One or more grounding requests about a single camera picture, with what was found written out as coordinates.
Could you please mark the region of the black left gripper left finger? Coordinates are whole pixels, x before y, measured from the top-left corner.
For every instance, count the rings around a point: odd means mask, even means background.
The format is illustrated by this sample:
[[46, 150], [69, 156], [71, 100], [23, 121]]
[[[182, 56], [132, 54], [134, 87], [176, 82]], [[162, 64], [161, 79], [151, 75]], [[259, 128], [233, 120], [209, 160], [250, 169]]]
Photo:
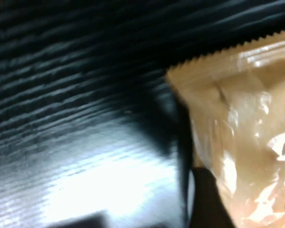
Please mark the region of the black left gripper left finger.
[[190, 227], [233, 228], [212, 173], [206, 168], [193, 168], [192, 171], [195, 179], [195, 199]]

